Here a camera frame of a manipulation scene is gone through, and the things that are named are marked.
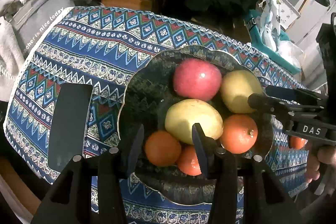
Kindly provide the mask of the person's right hand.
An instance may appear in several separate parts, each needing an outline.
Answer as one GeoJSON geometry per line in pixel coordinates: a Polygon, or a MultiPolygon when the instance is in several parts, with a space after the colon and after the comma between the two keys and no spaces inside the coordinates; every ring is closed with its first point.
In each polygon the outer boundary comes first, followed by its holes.
{"type": "Polygon", "coordinates": [[[333,174],[325,186],[325,191],[331,196],[335,191],[335,147],[327,145],[320,147],[317,152],[313,152],[313,143],[308,141],[305,149],[309,151],[305,174],[306,182],[310,184],[319,179],[321,164],[331,166],[333,174]]]}

